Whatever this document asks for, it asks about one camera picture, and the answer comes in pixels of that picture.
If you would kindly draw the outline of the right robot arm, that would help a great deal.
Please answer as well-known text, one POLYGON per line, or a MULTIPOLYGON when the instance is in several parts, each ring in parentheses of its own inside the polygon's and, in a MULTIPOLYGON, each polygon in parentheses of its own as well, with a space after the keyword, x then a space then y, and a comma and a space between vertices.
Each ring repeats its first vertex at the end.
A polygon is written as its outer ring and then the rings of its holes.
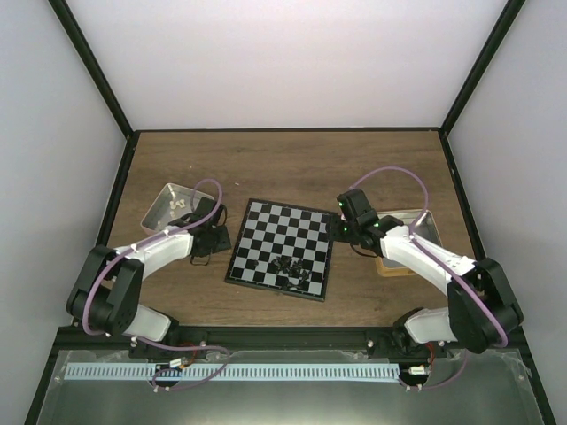
POLYGON ((379 215, 361 189, 338 195, 337 203, 340 212, 330 222, 332 240, 348 243, 361 256, 402 265, 447 299, 443 308, 419 307, 398 319, 393 344, 399 354, 415 356, 434 342, 457 342, 476 354, 507 346, 524 314, 496 260, 452 253, 398 218, 379 215))

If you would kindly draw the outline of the black white chess board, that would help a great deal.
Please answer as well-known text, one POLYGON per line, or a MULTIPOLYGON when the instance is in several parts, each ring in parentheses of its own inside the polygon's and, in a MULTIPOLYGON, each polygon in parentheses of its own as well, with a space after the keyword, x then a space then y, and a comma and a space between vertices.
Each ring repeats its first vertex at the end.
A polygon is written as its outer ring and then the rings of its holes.
POLYGON ((331 212, 251 198, 246 206, 225 282, 322 302, 326 297, 333 242, 331 212), (313 262, 307 292, 280 290, 268 265, 276 256, 313 262))

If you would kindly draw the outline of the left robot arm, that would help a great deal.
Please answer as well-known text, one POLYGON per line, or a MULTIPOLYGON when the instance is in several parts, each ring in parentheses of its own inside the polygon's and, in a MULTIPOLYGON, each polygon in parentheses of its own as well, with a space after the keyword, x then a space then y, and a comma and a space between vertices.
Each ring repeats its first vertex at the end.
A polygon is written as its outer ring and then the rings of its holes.
POLYGON ((129 336, 160 357, 174 356, 181 336, 170 316, 140 304, 144 280, 177 260, 203 259, 231 248, 224 224, 227 208, 202 197, 191 212, 137 243, 95 246, 88 254, 66 301, 66 310, 92 336, 129 336))

